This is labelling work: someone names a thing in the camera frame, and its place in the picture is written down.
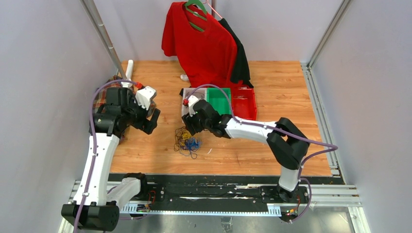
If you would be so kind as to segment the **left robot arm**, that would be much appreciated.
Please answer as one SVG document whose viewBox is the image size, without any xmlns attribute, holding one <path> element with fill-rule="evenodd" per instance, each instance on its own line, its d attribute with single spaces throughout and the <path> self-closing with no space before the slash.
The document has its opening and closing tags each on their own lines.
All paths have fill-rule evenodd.
<svg viewBox="0 0 412 233">
<path fill-rule="evenodd" d="M 64 204 L 62 217 L 79 230 L 110 232 L 121 209 L 132 199 L 149 200 L 149 186 L 143 173 L 129 173 L 121 183 L 107 190 L 110 167 L 120 139 L 129 127 L 151 134 L 160 110 L 156 90 L 146 86 L 133 92 L 127 87 L 110 87 L 105 102 L 92 112 L 89 152 L 79 188 L 72 203 Z"/>
</svg>

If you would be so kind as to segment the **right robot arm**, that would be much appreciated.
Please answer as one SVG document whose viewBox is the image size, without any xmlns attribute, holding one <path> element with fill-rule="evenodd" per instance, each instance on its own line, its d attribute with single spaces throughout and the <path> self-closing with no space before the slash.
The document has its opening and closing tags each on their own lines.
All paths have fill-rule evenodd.
<svg viewBox="0 0 412 233">
<path fill-rule="evenodd" d="M 189 112 L 182 116 L 182 120 L 191 135 L 207 130 L 216 137 L 242 138 L 268 145 L 281 166 L 276 187 L 278 197 L 283 202 L 296 198 L 301 162 L 310 143 L 289 119 L 282 117 L 278 121 L 259 122 L 219 114 L 206 100 L 197 100 L 188 107 Z"/>
</svg>

